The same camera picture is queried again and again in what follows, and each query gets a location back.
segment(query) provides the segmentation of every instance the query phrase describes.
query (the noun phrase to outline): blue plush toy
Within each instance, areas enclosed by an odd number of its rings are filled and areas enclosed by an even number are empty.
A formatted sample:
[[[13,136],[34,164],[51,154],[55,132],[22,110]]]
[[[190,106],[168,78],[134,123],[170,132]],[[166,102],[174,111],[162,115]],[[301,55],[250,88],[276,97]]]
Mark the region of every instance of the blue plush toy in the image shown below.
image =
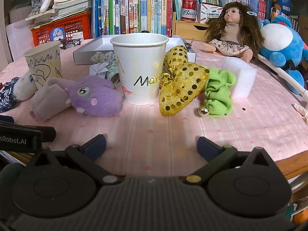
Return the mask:
[[[304,87],[303,76],[295,70],[295,67],[301,62],[302,57],[308,61],[308,47],[300,35],[292,29],[290,20],[284,16],[276,16],[273,23],[265,20],[260,26],[265,41],[259,53],[277,67],[284,69],[286,62],[289,63],[290,67],[284,70]],[[290,84],[287,85],[293,93],[299,94]]]

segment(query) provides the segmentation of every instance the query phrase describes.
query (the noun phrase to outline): red plastic basket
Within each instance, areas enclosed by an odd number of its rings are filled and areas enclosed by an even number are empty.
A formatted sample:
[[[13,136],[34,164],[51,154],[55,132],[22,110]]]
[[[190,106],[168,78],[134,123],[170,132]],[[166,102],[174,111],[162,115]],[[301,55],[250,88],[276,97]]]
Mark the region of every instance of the red plastic basket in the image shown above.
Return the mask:
[[[32,36],[34,46],[38,46],[50,40],[50,32],[57,27],[61,27],[65,31],[65,39],[72,39],[72,33],[83,32],[84,39],[91,38],[91,12],[83,12],[68,18],[60,19],[32,28]]]

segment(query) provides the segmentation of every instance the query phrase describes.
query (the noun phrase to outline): red can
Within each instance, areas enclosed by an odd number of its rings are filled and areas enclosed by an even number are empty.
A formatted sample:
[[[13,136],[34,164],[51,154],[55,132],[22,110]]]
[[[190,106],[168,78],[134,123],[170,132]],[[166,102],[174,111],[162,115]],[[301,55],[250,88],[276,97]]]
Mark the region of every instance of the red can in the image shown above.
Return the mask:
[[[181,20],[195,22],[197,18],[197,0],[183,0]]]

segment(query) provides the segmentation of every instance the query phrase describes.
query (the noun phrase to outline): wooden drawer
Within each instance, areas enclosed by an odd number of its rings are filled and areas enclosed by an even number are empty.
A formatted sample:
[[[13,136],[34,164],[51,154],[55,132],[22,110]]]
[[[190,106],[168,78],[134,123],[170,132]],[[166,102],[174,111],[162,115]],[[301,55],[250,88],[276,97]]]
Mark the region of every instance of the wooden drawer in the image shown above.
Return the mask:
[[[184,39],[194,39],[197,41],[207,41],[206,24],[185,22],[175,20],[175,12],[173,16],[172,35],[181,36]]]

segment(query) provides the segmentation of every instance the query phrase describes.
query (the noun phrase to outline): green fabric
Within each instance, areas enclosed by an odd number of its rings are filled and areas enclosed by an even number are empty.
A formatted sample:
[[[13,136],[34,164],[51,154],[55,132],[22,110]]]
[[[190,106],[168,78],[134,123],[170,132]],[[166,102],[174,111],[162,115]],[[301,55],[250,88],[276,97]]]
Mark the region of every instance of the green fabric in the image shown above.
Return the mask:
[[[233,109],[233,101],[230,98],[229,89],[236,83],[236,77],[228,70],[219,70],[208,68],[210,70],[210,78],[204,86],[204,94],[207,99],[203,105],[209,110],[209,117],[218,118],[229,115]]]

